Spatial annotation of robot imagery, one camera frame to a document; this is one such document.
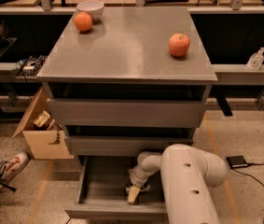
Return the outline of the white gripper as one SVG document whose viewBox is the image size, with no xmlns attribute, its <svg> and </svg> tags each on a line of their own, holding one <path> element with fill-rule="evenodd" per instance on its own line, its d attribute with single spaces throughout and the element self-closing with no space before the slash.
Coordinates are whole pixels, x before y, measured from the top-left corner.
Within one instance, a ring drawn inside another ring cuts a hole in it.
<svg viewBox="0 0 264 224">
<path fill-rule="evenodd" d="M 145 170 L 141 165 L 137 164 L 129 170 L 130 180 L 133 184 L 128 191 L 128 203 L 134 203 L 140 193 L 140 188 L 146 183 L 148 178 L 152 176 L 152 172 Z"/>
</svg>

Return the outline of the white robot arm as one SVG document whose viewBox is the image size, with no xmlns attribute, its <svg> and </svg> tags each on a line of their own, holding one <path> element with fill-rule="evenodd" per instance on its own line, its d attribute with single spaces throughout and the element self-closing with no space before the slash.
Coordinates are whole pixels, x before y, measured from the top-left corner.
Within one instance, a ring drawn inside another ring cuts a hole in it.
<svg viewBox="0 0 264 224">
<path fill-rule="evenodd" d="M 217 155 L 175 144 L 163 152 L 144 151 L 130 170 L 128 202 L 134 203 L 149 177 L 160 173 L 170 224 L 220 224 L 209 189 L 223 184 L 227 164 Z"/>
</svg>

